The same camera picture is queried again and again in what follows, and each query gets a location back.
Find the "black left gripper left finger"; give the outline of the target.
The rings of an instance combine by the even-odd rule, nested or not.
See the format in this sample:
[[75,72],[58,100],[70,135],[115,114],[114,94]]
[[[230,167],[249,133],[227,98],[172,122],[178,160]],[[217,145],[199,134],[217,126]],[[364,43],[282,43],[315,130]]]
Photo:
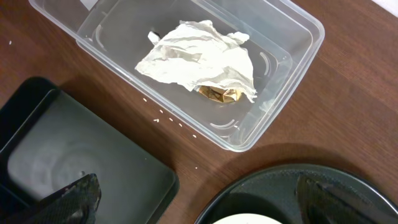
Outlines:
[[87,174],[37,204],[4,219],[17,224],[94,224],[101,200],[96,174]]

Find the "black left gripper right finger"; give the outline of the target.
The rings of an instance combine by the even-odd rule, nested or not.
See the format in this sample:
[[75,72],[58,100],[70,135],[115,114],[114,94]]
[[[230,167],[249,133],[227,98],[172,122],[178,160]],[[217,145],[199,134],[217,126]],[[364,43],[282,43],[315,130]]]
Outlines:
[[295,195],[303,223],[397,223],[397,208],[369,184],[352,178],[350,186],[301,175]]

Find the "white paper napkin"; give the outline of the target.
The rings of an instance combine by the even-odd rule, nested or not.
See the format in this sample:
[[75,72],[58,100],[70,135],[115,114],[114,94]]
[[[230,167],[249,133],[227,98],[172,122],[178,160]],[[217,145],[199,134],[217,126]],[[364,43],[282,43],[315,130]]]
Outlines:
[[219,33],[211,20],[181,21],[136,65],[142,75],[160,83],[176,83],[188,91],[200,86],[238,90],[253,103],[254,67],[242,45],[249,35]]

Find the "gold foil wrapper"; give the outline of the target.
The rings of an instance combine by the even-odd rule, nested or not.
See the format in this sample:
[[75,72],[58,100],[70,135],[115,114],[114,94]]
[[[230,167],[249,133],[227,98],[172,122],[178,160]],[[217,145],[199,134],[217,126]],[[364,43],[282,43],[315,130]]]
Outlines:
[[200,86],[197,90],[201,95],[209,100],[218,103],[234,103],[242,96],[242,92],[238,90],[224,90],[213,86]]

